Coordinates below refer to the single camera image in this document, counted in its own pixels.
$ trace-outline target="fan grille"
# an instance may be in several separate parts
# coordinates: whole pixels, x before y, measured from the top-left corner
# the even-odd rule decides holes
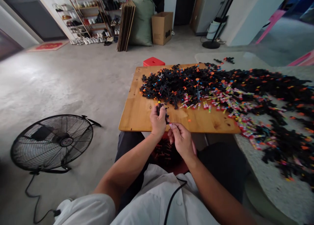
[[[20,168],[45,171],[79,157],[93,138],[90,122],[78,115],[56,115],[28,127],[15,140],[11,158]]]

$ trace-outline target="white shirt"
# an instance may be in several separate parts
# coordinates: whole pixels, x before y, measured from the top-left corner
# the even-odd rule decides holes
[[[163,225],[172,194],[187,181],[174,196],[167,224],[218,224],[198,198],[198,190],[190,173],[167,173],[155,164],[149,164],[144,173],[142,189],[115,217],[114,202],[108,195],[92,194],[72,201],[59,215],[54,225]]]

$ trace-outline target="hand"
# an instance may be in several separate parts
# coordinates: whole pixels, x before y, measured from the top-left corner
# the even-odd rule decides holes
[[[150,122],[152,131],[151,133],[155,136],[162,137],[166,130],[166,109],[162,106],[159,111],[159,116],[157,115],[157,107],[154,106],[150,113]]]
[[[191,133],[180,123],[172,123],[168,132],[170,143],[175,143],[176,149],[183,159],[194,156],[195,145],[192,141]]]

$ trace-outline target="person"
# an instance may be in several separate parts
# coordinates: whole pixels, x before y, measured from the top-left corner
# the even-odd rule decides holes
[[[241,205],[245,158],[237,146],[213,144],[195,155],[191,133],[172,123],[170,143],[189,172],[174,175],[150,155],[166,129],[166,109],[152,108],[151,134],[121,132],[115,163],[91,195],[62,203],[54,225],[256,224]]]

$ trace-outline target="tabletop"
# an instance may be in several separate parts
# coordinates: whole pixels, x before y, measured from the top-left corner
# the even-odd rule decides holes
[[[181,68],[194,66],[195,64],[180,65]],[[200,69],[205,69],[204,64],[199,64]],[[149,76],[150,73],[157,73],[162,68],[170,69],[173,65],[166,66],[146,66],[137,67],[134,73],[133,81],[129,91],[127,101],[124,106],[122,117],[119,124],[121,131],[141,131],[150,132],[151,124],[149,115],[151,108],[157,103],[157,100],[142,97],[140,87],[143,85],[142,76]],[[183,124],[190,132],[195,133],[240,133],[239,127],[233,119],[228,118],[229,113],[223,114],[222,111],[216,111],[212,107],[211,112],[200,109],[180,108],[175,110],[171,104],[167,105],[167,113],[171,122]]]
[[[234,57],[235,64],[226,64],[222,68],[226,71],[232,69],[249,70],[268,69],[270,72],[281,72],[282,74],[295,76],[298,79],[314,81],[314,66],[290,66],[290,67],[270,67],[260,60],[256,55],[249,52],[227,52],[227,53],[200,53],[195,56],[197,62],[213,62],[213,59],[221,59],[224,57]],[[283,106],[285,102],[273,100],[278,106]],[[285,116],[296,116],[295,112],[286,112]],[[271,117],[268,115],[252,115],[254,120],[262,121],[265,124],[271,124]],[[292,119],[285,119],[288,130],[296,130],[306,136],[311,135],[304,130],[304,126]],[[297,177],[294,182],[288,182],[281,175],[279,169],[275,167],[275,163],[269,162],[265,164],[261,159],[263,152],[255,150],[247,138],[240,134],[234,135],[239,148],[244,153],[252,172],[259,182],[264,193],[273,205],[283,214],[296,221],[298,224],[314,224],[314,193],[308,183],[300,181]]]

